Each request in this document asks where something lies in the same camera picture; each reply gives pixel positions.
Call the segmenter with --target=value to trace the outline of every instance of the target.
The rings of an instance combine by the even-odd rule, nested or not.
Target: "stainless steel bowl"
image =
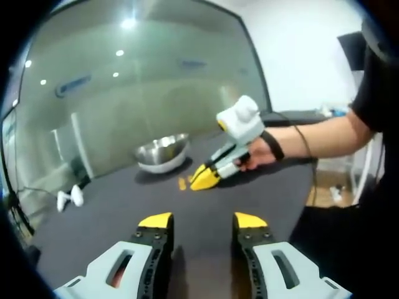
[[[185,133],[163,137],[137,148],[135,157],[142,169],[165,173],[183,164],[189,143]]]

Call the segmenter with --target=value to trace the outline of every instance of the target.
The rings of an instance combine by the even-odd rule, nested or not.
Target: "glass wall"
[[[198,1],[119,2],[76,4],[33,38],[6,119],[20,188],[56,191],[82,169],[94,178],[131,165],[133,150],[152,139],[217,130],[215,114],[243,94],[269,109],[233,15]]]

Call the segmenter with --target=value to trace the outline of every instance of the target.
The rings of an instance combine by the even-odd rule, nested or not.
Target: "black table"
[[[191,144],[190,157],[171,174],[152,175],[137,166],[93,180],[85,205],[54,210],[38,228],[38,271],[52,288],[78,275],[114,243],[127,240],[146,216],[175,216],[175,257],[169,298],[232,298],[231,223],[236,211],[267,220],[277,240],[287,240],[312,186],[312,162],[287,160],[239,173],[206,191],[181,191],[187,178],[223,144],[207,135]]]

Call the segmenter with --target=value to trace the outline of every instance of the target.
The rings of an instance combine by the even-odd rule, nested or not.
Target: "cable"
[[[13,130],[14,130],[14,174],[15,174],[16,190],[18,190],[19,183],[18,183],[18,172],[17,172],[17,110],[14,109],[13,112],[14,112],[14,128],[13,128]],[[21,232],[22,238],[23,238],[25,236],[24,232],[21,228],[21,225],[19,224],[19,222],[17,221],[17,219],[14,215],[14,213],[19,214],[17,209],[22,211],[21,203],[19,202],[19,200],[18,200],[18,202],[15,202],[15,205],[16,206],[11,208],[11,211],[15,210],[14,212],[12,212],[12,216],[13,216],[14,220],[16,221],[18,229]],[[29,219],[27,218],[25,213],[19,214],[19,217],[21,218],[21,220],[24,219],[25,221],[29,221]]]
[[[276,115],[279,115],[281,118],[287,120],[290,126],[293,126],[293,127],[295,128],[295,130],[298,132],[298,134],[299,134],[300,137],[302,138],[302,141],[304,142],[304,145],[305,145],[305,147],[306,147],[307,154],[308,154],[309,157],[311,158],[311,157],[312,157],[312,152],[310,151],[310,146],[309,146],[309,144],[308,144],[308,142],[307,142],[307,140],[306,140],[304,134],[300,131],[300,129],[298,129],[298,127],[297,127],[296,125],[293,125],[293,124],[292,124],[292,121],[291,121],[288,117],[286,117],[285,115],[283,115],[282,113],[280,113],[280,112],[275,112],[275,111],[273,111],[273,112],[271,112],[271,113],[274,113],[274,114],[276,114]],[[313,164],[314,164],[314,165],[313,165],[313,167],[312,167],[312,172],[313,172],[314,193],[313,193],[312,206],[314,206],[314,205],[316,204],[316,198],[317,198],[317,171],[316,171],[317,164],[316,164],[316,163],[313,163]]]
[[[10,132],[10,129],[9,129],[9,132],[8,132],[8,139],[7,139],[7,148],[6,148],[6,150],[7,150],[6,165],[7,165],[7,166],[8,166],[8,158],[9,158],[9,156],[10,156],[10,139],[11,139],[10,135],[11,135],[11,132]]]
[[[3,138],[2,131],[3,130],[1,128],[1,130],[0,130],[0,156],[1,156],[1,165],[2,165],[2,170],[3,170],[4,180],[6,181],[6,185],[7,185],[8,193],[9,193],[10,209],[14,209],[14,212],[19,216],[19,218],[21,219],[22,223],[24,224],[24,226],[26,227],[28,232],[31,235],[34,235],[35,230],[29,223],[29,219],[27,218],[24,211],[22,210],[18,196],[15,193],[15,191],[11,185],[8,168],[6,165],[6,157],[4,155],[4,138]]]
[[[14,158],[15,158],[14,166],[15,166],[15,179],[16,179],[16,194],[17,194],[17,196],[18,196],[18,194],[20,192],[23,192],[24,190],[32,190],[32,191],[39,191],[39,192],[48,193],[52,197],[57,198],[57,196],[53,195],[49,191],[44,190],[44,189],[40,189],[40,188],[23,187],[21,190],[19,189],[19,180],[18,180],[18,172],[17,172],[17,110],[16,109],[14,109]],[[19,210],[22,211],[21,203],[20,203],[19,200],[18,200],[18,202],[16,202],[16,205],[19,208]],[[25,220],[25,221],[23,221],[24,223],[25,222],[29,223],[29,219],[27,218],[25,213],[23,213],[23,214],[18,213],[18,214],[20,215],[21,220],[22,219]],[[22,235],[24,235],[18,222],[17,222],[17,224],[18,224],[19,230],[21,231]]]
[[[47,191],[47,190],[40,189],[40,188],[33,188],[33,187],[23,187],[21,190],[17,190],[16,194],[18,195],[20,192],[23,192],[23,191],[25,191],[25,190],[32,190],[32,191],[44,192],[44,193],[47,193],[47,194],[51,195],[52,197],[57,198],[57,196],[55,196],[54,194],[52,194],[51,192],[49,192],[49,191]],[[21,207],[21,205],[20,205],[19,202],[18,202],[18,203],[15,203],[15,204],[18,205],[18,207],[19,207],[20,210],[22,210],[22,207]],[[28,219],[27,219],[27,217],[26,217],[25,214],[22,214],[22,215],[21,215],[20,213],[18,213],[18,211],[15,209],[15,207],[12,207],[12,208],[11,208],[11,215],[12,215],[12,218],[14,219],[14,222],[16,223],[17,228],[18,228],[19,232],[20,232],[21,235],[22,235],[22,238],[24,238],[25,234],[24,234],[24,231],[23,231],[22,228],[21,228],[21,225],[20,225],[19,221],[17,220],[16,214],[19,214],[19,215],[20,215],[21,220],[22,220],[22,217],[25,217],[25,221],[28,221]]]

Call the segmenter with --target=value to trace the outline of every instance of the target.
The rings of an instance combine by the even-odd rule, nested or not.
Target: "sleeve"
[[[352,103],[353,112],[372,130],[383,130],[383,72],[378,57],[366,49],[362,83]]]

